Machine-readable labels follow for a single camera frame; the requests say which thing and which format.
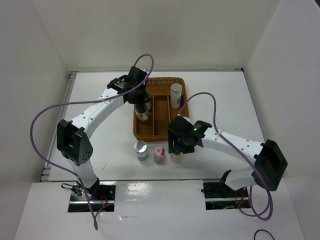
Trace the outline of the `yellow-capped spice bottle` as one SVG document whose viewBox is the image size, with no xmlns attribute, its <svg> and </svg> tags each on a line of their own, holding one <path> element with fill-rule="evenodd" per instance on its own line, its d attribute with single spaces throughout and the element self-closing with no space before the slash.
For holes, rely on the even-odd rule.
<svg viewBox="0 0 320 240">
<path fill-rule="evenodd" d="M 183 153 L 181 152 L 173 152 L 170 154 L 170 160 L 174 164 L 180 164 L 183 160 Z"/>
</svg>

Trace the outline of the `pink-capped spice bottle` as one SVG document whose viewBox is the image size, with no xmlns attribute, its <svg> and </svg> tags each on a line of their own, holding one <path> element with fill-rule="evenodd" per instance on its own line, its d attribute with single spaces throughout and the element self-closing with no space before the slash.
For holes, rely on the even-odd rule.
<svg viewBox="0 0 320 240">
<path fill-rule="evenodd" d="M 157 165 L 164 165 L 166 162 L 165 149 L 162 146 L 157 146 L 154 150 L 153 161 Z"/>
</svg>

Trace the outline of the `black-capped white spice bottle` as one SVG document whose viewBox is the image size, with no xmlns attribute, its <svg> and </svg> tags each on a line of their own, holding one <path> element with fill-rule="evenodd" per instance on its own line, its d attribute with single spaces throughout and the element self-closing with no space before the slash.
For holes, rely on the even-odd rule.
<svg viewBox="0 0 320 240">
<path fill-rule="evenodd" d="M 152 98 L 152 94 L 150 92 L 146 92 L 144 95 L 144 101 L 147 107 L 147 111 L 150 112 L 153 106 L 153 98 Z"/>
</svg>

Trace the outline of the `black-capped brown spice bottle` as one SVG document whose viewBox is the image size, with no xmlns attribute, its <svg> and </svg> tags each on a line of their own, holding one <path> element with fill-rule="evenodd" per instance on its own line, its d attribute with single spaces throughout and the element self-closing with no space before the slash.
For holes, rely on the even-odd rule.
<svg viewBox="0 0 320 240">
<path fill-rule="evenodd" d="M 135 104 L 134 112 L 139 121 L 145 122 L 149 119 L 149 111 L 148 107 L 145 103 L 143 104 Z"/>
</svg>

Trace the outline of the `silver-capped white spice bottle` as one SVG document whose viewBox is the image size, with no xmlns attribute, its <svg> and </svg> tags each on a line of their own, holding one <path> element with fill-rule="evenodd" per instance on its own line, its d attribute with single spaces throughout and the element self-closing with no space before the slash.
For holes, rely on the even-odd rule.
<svg viewBox="0 0 320 240">
<path fill-rule="evenodd" d="M 179 83 L 174 83 L 170 87 L 170 106 L 173 109 L 178 109 L 180 107 L 182 89 L 182 85 Z"/>
</svg>

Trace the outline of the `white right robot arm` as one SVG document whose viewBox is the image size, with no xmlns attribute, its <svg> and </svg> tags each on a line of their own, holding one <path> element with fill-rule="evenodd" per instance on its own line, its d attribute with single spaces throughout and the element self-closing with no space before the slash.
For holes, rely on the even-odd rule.
<svg viewBox="0 0 320 240">
<path fill-rule="evenodd" d="M 223 174 L 219 191 L 225 197 L 241 188 L 256 185 L 274 192 L 288 166 L 273 140 L 250 141 L 215 129 L 210 123 L 198 120 L 192 124 L 186 117 L 176 116 L 168 125 L 168 152 L 190 154 L 196 146 L 223 152 L 248 165 L 240 170 L 227 170 Z"/>
</svg>

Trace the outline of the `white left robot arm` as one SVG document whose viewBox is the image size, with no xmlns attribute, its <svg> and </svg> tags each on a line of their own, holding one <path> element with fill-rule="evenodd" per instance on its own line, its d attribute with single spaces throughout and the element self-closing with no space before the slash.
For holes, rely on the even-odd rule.
<svg viewBox="0 0 320 240">
<path fill-rule="evenodd" d="M 147 78 L 144 70 L 132 66 L 127 75 L 108 83 L 97 103 L 91 104 L 72 120 L 62 119 L 57 124 L 57 149 L 82 180 L 81 193 L 88 200 L 94 200 L 100 193 L 100 180 L 90 161 L 94 152 L 90 138 L 99 125 L 125 103 L 146 106 Z"/>
</svg>

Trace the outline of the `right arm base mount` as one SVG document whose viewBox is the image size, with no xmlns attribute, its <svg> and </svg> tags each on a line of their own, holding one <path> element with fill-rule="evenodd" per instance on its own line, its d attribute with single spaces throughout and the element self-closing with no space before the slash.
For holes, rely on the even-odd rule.
<svg viewBox="0 0 320 240">
<path fill-rule="evenodd" d="M 200 190 L 204 195 L 206 210 L 232 210 L 250 209 L 249 192 L 246 187 L 232 190 L 230 187 L 220 184 L 218 180 L 203 181 Z"/>
</svg>

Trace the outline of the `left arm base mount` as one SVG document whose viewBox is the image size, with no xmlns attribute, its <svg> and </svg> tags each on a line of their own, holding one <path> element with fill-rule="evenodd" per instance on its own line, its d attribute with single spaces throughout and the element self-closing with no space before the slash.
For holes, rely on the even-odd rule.
<svg viewBox="0 0 320 240">
<path fill-rule="evenodd" d="M 69 213 L 89 212 L 89 206 L 85 197 L 84 190 L 78 182 L 62 183 L 61 188 L 70 190 L 70 199 L 68 204 Z M 115 210 L 115 181 L 101 181 L 99 187 L 92 194 L 88 193 L 88 199 L 94 212 L 114 212 Z"/>
</svg>

